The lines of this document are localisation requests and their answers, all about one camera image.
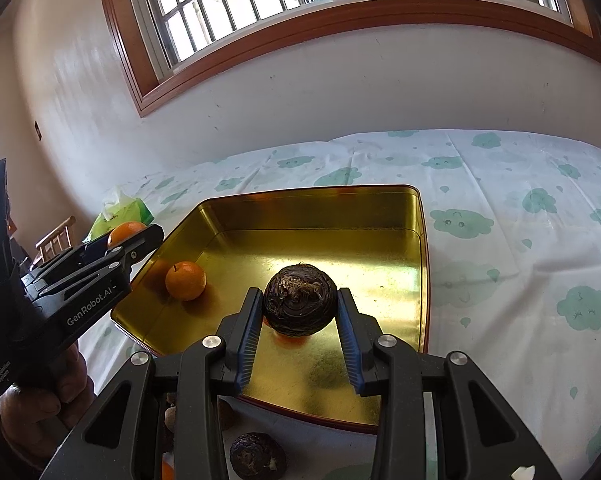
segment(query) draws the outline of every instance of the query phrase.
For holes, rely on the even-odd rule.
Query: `wooden chair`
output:
[[[38,255],[34,260],[34,266],[40,262],[48,262],[65,249],[74,246],[75,223],[76,218],[72,215],[36,244]]]

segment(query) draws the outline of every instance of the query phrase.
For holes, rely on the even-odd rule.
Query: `finger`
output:
[[[67,350],[65,350],[65,357],[67,359],[68,365],[70,363],[75,363],[78,361],[78,341],[76,341],[73,345],[71,345]]]
[[[62,402],[71,402],[87,385],[87,364],[79,353],[75,362],[68,362],[67,371],[58,380],[58,396]]]
[[[0,397],[0,421],[7,439],[41,458],[50,457],[56,446],[37,422],[59,411],[58,397],[39,388],[12,386]]]
[[[94,381],[91,377],[87,377],[87,386],[85,389],[78,394],[76,399],[72,400],[69,404],[65,404],[60,410],[60,420],[63,421],[65,426],[69,429],[73,428],[85,412],[94,402]]]

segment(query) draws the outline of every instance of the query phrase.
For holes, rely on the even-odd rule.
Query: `orange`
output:
[[[278,332],[274,332],[274,344],[281,348],[287,348],[288,350],[293,350],[296,348],[300,348],[305,345],[307,341],[309,341],[309,335],[302,335],[298,337],[289,337],[287,335],[280,334]]]
[[[125,222],[124,224],[120,224],[109,233],[107,248],[111,249],[112,247],[122,244],[127,238],[132,237],[136,233],[140,233],[145,227],[146,225],[142,222]]]
[[[181,301],[195,300],[207,285],[207,275],[194,262],[179,262],[165,276],[165,286],[172,298]]]
[[[162,480],[174,480],[174,469],[167,462],[163,462],[161,473]]]

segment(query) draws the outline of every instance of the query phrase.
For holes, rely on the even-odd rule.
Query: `bed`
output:
[[[431,258],[429,352],[467,352],[565,480],[580,478],[600,452],[600,149],[524,132],[374,132],[242,153],[120,184],[145,201],[166,234],[202,200],[226,194],[415,186]],[[80,347],[97,391],[139,349],[108,317]],[[288,453],[286,479],[369,478],[373,436],[231,402],[242,416],[225,432],[226,446],[245,431],[266,431]],[[434,479],[432,435],[428,425]]]

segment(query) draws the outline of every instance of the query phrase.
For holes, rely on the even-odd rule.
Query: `dark round object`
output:
[[[286,336],[315,334],[337,313],[337,286],[313,265],[285,267],[274,274],[264,290],[264,316]]]
[[[287,470],[282,447],[266,433],[245,433],[229,449],[229,461],[243,480],[278,480]]]
[[[220,430],[229,430],[229,428],[236,424],[236,421],[238,420],[238,415],[236,415],[236,412],[226,400],[219,399],[217,407],[218,421],[220,422]]]
[[[167,429],[174,433],[176,431],[176,407],[172,406],[165,410],[165,425]]]

